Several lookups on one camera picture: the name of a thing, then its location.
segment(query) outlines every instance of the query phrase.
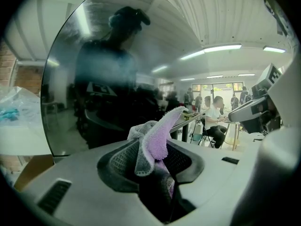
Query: workshop room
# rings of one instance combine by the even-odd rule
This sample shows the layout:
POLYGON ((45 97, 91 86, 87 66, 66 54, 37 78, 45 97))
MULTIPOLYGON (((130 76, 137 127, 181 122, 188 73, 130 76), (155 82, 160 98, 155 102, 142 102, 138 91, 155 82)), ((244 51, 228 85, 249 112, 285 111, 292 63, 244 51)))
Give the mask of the workshop room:
POLYGON ((275 0, 24 0, 1 36, 1 172, 69 225, 231 225, 256 164, 287 166, 298 49, 275 0))

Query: ceiling light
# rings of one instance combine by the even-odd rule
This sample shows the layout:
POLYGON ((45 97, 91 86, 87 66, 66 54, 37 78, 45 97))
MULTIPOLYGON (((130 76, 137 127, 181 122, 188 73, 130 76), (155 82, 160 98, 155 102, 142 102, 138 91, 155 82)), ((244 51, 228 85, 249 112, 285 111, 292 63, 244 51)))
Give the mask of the ceiling light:
POLYGON ((89 30, 89 25, 87 22, 87 18, 86 18, 86 13, 84 10, 84 5, 81 4, 77 9, 76 9, 76 14, 77 14, 77 18, 79 21, 79 25, 81 27, 81 31, 84 35, 90 35, 90 30, 89 30))
POLYGON ((209 53, 209 52, 215 52, 215 51, 221 51, 221 50, 240 49, 240 48, 241 48, 241 44, 233 44, 233 45, 205 48, 204 52, 209 53))
POLYGON ((254 73, 240 73, 238 76, 254 76, 254 73))
POLYGON ((181 81, 192 81, 195 80, 195 78, 190 78, 190 79, 182 79, 181 81))
POLYGON ((223 75, 213 75, 213 76, 207 76, 207 79, 212 79, 212 78, 220 78, 223 75))
POLYGON ((273 48, 273 47, 268 47, 268 46, 263 47, 263 50, 264 51, 277 52, 277 53, 284 53, 285 52, 284 49, 273 48))
POLYGON ((191 55, 187 55, 187 56, 185 56, 185 57, 181 58, 181 60, 185 60, 185 59, 193 58, 193 57, 195 57, 195 56, 199 56, 199 55, 203 55, 203 54, 204 54, 204 51, 203 51, 203 50, 201 50, 201 51, 199 51, 199 52, 195 52, 195 53, 193 53, 193 54, 191 54, 191 55))
POLYGON ((51 59, 48 59, 47 63, 52 67, 58 67, 60 65, 57 61, 51 59))
POLYGON ((164 65, 164 66, 161 66, 161 67, 159 67, 159 68, 157 68, 157 69, 154 69, 152 72, 155 73, 155 72, 158 72, 158 71, 160 71, 160 70, 164 70, 164 69, 166 69, 166 68, 167 68, 167 66, 164 65))

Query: lavender cloth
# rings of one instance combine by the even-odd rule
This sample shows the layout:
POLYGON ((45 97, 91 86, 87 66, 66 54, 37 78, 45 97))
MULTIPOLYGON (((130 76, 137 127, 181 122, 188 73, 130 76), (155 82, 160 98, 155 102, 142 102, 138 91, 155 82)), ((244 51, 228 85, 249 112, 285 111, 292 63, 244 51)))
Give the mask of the lavender cloth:
POLYGON ((155 163, 162 166, 162 160, 168 155, 166 139, 170 138, 169 131, 181 113, 187 110, 184 106, 180 106, 168 112, 158 122, 148 121, 130 129, 127 139, 139 139, 140 142, 135 167, 136 175, 140 177, 150 175, 155 163))

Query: plastic bag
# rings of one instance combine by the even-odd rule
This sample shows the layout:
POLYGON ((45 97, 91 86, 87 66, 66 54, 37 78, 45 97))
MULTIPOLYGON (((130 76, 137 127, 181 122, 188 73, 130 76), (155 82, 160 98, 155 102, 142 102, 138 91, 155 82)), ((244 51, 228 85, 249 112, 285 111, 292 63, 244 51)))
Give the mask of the plastic bag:
POLYGON ((22 87, 0 86, 0 126, 42 126, 40 98, 22 87))

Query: white ceiling panel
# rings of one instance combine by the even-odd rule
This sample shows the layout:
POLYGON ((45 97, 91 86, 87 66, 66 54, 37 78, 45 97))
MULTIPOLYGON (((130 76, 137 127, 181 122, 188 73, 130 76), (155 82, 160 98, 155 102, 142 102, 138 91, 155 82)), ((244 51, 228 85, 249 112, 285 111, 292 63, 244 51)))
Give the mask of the white ceiling panel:
POLYGON ((20 29, 24 33, 24 38, 28 43, 34 59, 43 60, 47 57, 49 51, 46 51, 45 47, 41 46, 43 45, 41 36, 43 30, 40 30, 39 17, 37 16, 37 1, 38 0, 27 0, 16 13, 15 19, 20 23, 20 29))
MULTIPOLYGON (((17 16, 24 35, 19 34, 15 23, 8 27, 6 34, 20 59, 46 59, 57 33, 80 1, 40 0, 38 4, 37 0, 28 0, 17 16)), ((281 67, 289 63, 292 56, 288 39, 277 33, 277 22, 263 0, 93 0, 93 4, 85 5, 90 8, 86 16, 92 24, 92 38, 103 38, 109 31, 109 16, 124 6, 140 8, 151 19, 151 25, 143 25, 143 30, 127 47, 143 73, 150 73, 161 64, 169 68, 156 76, 165 78, 262 70, 269 63, 281 67), (205 47, 233 43, 241 43, 242 49, 179 60, 205 47), (264 52, 262 48, 266 45, 287 52, 264 52)), ((70 24, 77 22, 74 17, 70 24)), ((66 32, 70 33, 69 37, 79 33, 72 33, 71 27, 66 32)))
POLYGON ((43 16, 43 24, 48 48, 51 48, 56 35, 65 22, 67 5, 63 2, 54 3, 50 0, 43 0, 42 11, 43 14, 47 14, 47 16, 43 16))

